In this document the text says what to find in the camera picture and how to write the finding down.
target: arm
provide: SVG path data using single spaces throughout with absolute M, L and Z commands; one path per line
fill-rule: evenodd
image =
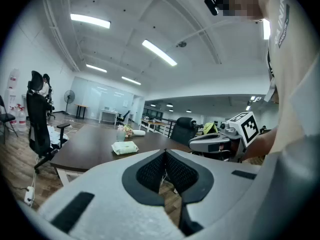
M 267 155 L 276 138 L 277 128 L 272 129 L 266 134 L 259 135 L 247 148 L 245 155 L 242 157 L 242 161 L 254 157 L 262 157 Z
M 39 91 L 39 94 L 40 95 L 44 95 L 44 94 L 47 94 L 48 93 L 48 89 L 49 89 L 49 85 L 47 83 L 45 83 L 43 85 L 43 88 Z

